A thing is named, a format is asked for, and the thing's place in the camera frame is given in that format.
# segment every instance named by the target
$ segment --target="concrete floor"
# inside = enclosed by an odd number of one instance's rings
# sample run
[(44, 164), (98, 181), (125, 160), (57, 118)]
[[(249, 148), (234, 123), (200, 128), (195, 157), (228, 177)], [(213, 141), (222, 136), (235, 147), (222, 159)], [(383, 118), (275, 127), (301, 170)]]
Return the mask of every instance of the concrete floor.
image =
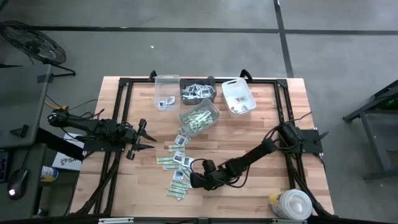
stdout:
[[(286, 29), (396, 30), (397, 1), (280, 0)], [(276, 29), (271, 0), (13, 0), (0, 20), (32, 25), (216, 27)], [(76, 77), (58, 78), (48, 94), (63, 105), (96, 98), (105, 75), (159, 74), (286, 77), (278, 34), (155, 32), (47, 32), (67, 52), (63, 65)], [(313, 118), (323, 140), (326, 174), (335, 213), (344, 218), (398, 222), (398, 179), (365, 184), (377, 171), (360, 122), (341, 119), (397, 79), (396, 36), (288, 35), (294, 77), (304, 78)], [(0, 43), (0, 63), (30, 65)], [(77, 109), (92, 111), (95, 103)], [(44, 115), (50, 108), (44, 109)], [(53, 133), (62, 131), (42, 126)], [(76, 175), (67, 174), (67, 180)], [(69, 186), (72, 191), (73, 181)], [(52, 215), (63, 215), (69, 195), (50, 189)]]

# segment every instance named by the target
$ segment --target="white container lid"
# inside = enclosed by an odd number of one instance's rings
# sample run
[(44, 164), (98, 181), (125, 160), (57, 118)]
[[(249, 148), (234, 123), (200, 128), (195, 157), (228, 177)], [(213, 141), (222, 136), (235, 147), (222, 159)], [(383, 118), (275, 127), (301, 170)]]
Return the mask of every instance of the white container lid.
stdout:
[(282, 207), (292, 220), (306, 220), (312, 214), (310, 197), (301, 190), (288, 190), (282, 196)]

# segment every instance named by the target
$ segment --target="computer mouse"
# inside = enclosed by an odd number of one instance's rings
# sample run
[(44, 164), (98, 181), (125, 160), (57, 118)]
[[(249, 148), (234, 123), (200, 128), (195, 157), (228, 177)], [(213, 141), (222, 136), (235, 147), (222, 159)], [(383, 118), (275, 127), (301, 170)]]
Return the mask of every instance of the computer mouse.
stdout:
[(8, 179), (7, 194), (11, 200), (21, 199), (25, 195), (27, 169), (15, 170)]

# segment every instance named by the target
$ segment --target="mouse cable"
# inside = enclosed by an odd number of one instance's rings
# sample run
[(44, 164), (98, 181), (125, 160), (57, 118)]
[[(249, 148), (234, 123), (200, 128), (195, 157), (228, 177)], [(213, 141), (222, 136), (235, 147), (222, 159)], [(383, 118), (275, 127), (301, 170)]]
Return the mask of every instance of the mouse cable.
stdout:
[(26, 153), (25, 153), (24, 161), (22, 162), (21, 169), (25, 169), (25, 167), (26, 167), (26, 160), (27, 160), (27, 157), (29, 156), (29, 152), (30, 152), (30, 148), (28, 147), (26, 150)]

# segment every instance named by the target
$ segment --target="clear plastic bin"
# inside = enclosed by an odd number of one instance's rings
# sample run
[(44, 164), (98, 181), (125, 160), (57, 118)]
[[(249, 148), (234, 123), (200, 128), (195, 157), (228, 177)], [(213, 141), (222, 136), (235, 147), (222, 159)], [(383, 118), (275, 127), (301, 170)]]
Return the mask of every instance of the clear plastic bin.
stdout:
[[(159, 102), (174, 96), (174, 103), (160, 106)], [(155, 77), (155, 106), (161, 111), (177, 111), (180, 109), (180, 76), (158, 75)]]
[(256, 108), (256, 102), (243, 78), (224, 82), (221, 87), (229, 115), (233, 118), (249, 114)]
[[(211, 124), (208, 124), (206, 127), (204, 127), (202, 130), (198, 132), (192, 131), (192, 129), (189, 127), (189, 125), (185, 124), (184, 118), (186, 118), (189, 114), (191, 114), (194, 111), (210, 111), (210, 116), (213, 118), (213, 122)], [(217, 110), (216, 106), (208, 99), (204, 98), (198, 105), (194, 106), (190, 110), (188, 110), (185, 113), (181, 113), (177, 116), (178, 120), (180, 121), (181, 125), (183, 128), (187, 131), (188, 135), (191, 138), (194, 138), (195, 136), (203, 133), (213, 125), (215, 125), (220, 118), (220, 112)]]

